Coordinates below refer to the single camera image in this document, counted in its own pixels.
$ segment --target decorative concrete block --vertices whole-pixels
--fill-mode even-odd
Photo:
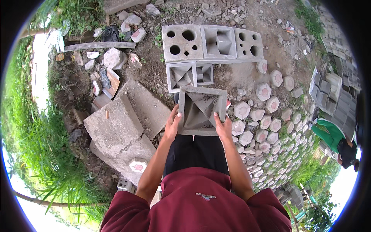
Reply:
[[[214,72],[212,64],[196,64],[197,86],[214,84]]]
[[[282,126],[281,120],[278,119],[278,118],[274,118],[272,120],[272,123],[270,124],[269,128],[270,128],[271,131],[277,132],[279,129],[281,129],[281,126]]]
[[[256,87],[256,96],[261,101],[266,101],[270,98],[270,94],[272,89],[269,87],[267,83],[258,84]]]
[[[250,30],[234,28],[237,59],[244,62],[260,62],[264,59],[263,42],[259,33]]]
[[[283,79],[283,86],[286,88],[287,91],[291,91],[295,87],[294,78],[292,76],[286,76]]]
[[[254,121],[259,121],[263,118],[265,111],[264,110],[252,110],[250,117]]]
[[[272,117],[270,115],[264,115],[262,120],[260,121],[260,128],[267,129],[271,123],[272,123]]]
[[[282,73],[274,69],[270,73],[270,80],[272,81],[272,88],[280,87],[282,84]]]
[[[278,110],[278,106],[279,106],[279,100],[276,96],[273,96],[273,97],[269,98],[268,101],[267,101],[267,104],[265,105],[265,107],[271,113]]]
[[[264,129],[260,129],[255,134],[255,141],[257,141],[258,143],[262,143],[263,141],[266,140],[267,136],[268,136],[268,131]]]
[[[162,26],[165,63],[202,60],[203,47],[199,25]]]
[[[250,106],[244,101],[241,101],[234,106],[233,114],[239,119],[245,119],[249,115],[249,113]]]
[[[235,122],[232,122],[232,135],[238,136],[243,133],[245,130],[245,123],[241,120],[237,120]]]
[[[182,86],[197,86],[196,63],[173,63],[166,65],[169,93],[180,92]]]
[[[183,114],[178,133],[217,136],[214,112],[221,122],[226,117],[227,91],[203,87],[181,87],[179,113]]]

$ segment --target stack of concrete blocks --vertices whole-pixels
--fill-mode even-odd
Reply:
[[[180,88],[178,102],[179,112],[183,115],[178,124],[179,134],[218,136],[214,112],[224,122],[226,90],[185,86]]]
[[[169,93],[213,84],[213,64],[263,60],[261,35],[239,28],[169,25],[162,27],[162,40]]]

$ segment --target wooden plank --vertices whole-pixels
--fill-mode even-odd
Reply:
[[[65,52],[89,49],[89,48],[135,48],[136,43],[131,42],[95,42],[95,43],[80,43],[65,47]]]

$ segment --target stone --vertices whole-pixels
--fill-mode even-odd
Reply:
[[[270,115],[264,115],[262,120],[260,121],[260,128],[267,129],[272,122],[272,117]]]
[[[145,35],[147,35],[147,32],[141,27],[131,35],[131,39],[134,43],[139,43],[144,39]]]
[[[245,119],[249,113],[250,106],[244,101],[241,101],[234,106],[233,114],[239,119]]]
[[[273,132],[277,132],[279,129],[281,129],[281,120],[278,118],[272,119],[272,123],[269,126],[269,129]]]
[[[85,64],[85,70],[90,70],[92,68],[94,68],[94,65],[95,65],[95,60],[91,60],[89,61],[88,63]]]
[[[259,120],[262,120],[264,113],[265,113],[264,110],[258,110],[258,109],[252,110],[250,112],[250,117],[254,121],[259,121]]]
[[[245,124],[241,120],[232,122],[232,135],[238,136],[245,130]]]
[[[161,13],[160,11],[153,5],[153,4],[148,4],[145,6],[145,12],[149,15],[152,16],[159,16]]]
[[[268,61],[262,60],[261,62],[256,63],[256,70],[260,74],[265,74],[267,72]]]
[[[300,87],[300,88],[297,88],[296,90],[292,91],[291,92],[291,96],[293,96],[294,98],[298,98],[300,97],[302,94],[303,94],[303,88]]]
[[[282,73],[274,69],[270,73],[270,79],[272,81],[272,88],[279,87],[282,84]]]
[[[292,76],[285,76],[283,79],[283,86],[287,91],[293,90],[295,87],[294,78],[292,78]]]
[[[273,96],[273,97],[269,98],[269,100],[267,101],[267,104],[265,105],[265,107],[271,113],[278,110],[278,106],[279,106],[279,100],[276,96]]]
[[[256,87],[256,96],[261,101],[268,100],[270,98],[271,92],[272,92],[272,89],[269,87],[267,83],[259,84]]]
[[[255,134],[255,140],[258,143],[262,143],[263,141],[265,141],[265,139],[267,138],[267,136],[268,136],[268,131],[267,130],[264,130],[264,129],[260,129]]]

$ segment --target hexagonal paving block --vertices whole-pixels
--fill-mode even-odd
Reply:
[[[294,113],[294,115],[292,116],[292,122],[296,125],[299,123],[301,119],[301,114],[300,113]]]
[[[294,78],[292,76],[286,76],[283,79],[283,86],[287,89],[287,91],[291,91],[294,89]]]
[[[277,132],[279,129],[281,129],[281,120],[278,118],[274,118],[272,120],[272,123],[270,124],[269,128],[273,132]]]
[[[134,158],[131,160],[129,167],[132,171],[143,173],[148,163],[145,159]]]
[[[278,133],[276,133],[276,132],[269,132],[269,134],[267,136],[267,141],[270,144],[274,144],[277,140],[278,140]]]
[[[258,130],[255,134],[255,141],[257,141],[258,143],[262,143],[263,141],[265,141],[267,136],[268,136],[268,131],[263,130],[263,129]]]
[[[279,87],[282,84],[282,73],[275,69],[270,73],[270,79],[272,88]]]
[[[263,118],[265,111],[264,110],[252,110],[250,117],[254,121],[259,121]]]
[[[237,120],[235,122],[232,122],[232,135],[238,136],[243,133],[245,130],[245,123],[241,120]]]
[[[271,92],[272,92],[272,89],[269,87],[267,83],[259,84],[256,87],[256,96],[261,101],[268,100],[270,98]]]
[[[253,138],[253,134],[251,131],[246,131],[242,135],[240,135],[239,142],[242,146],[246,146],[251,142],[251,139]]]
[[[264,115],[262,120],[260,121],[260,128],[266,129],[270,126],[272,122],[272,117],[270,115]]]
[[[268,66],[268,61],[262,60],[261,62],[256,63],[256,70],[260,74],[265,74],[267,72],[267,66]]]
[[[244,102],[241,101],[234,105],[233,114],[238,117],[239,119],[245,119],[250,113],[250,106]]]
[[[279,100],[276,96],[271,97],[265,107],[268,109],[269,112],[273,113],[278,109]]]

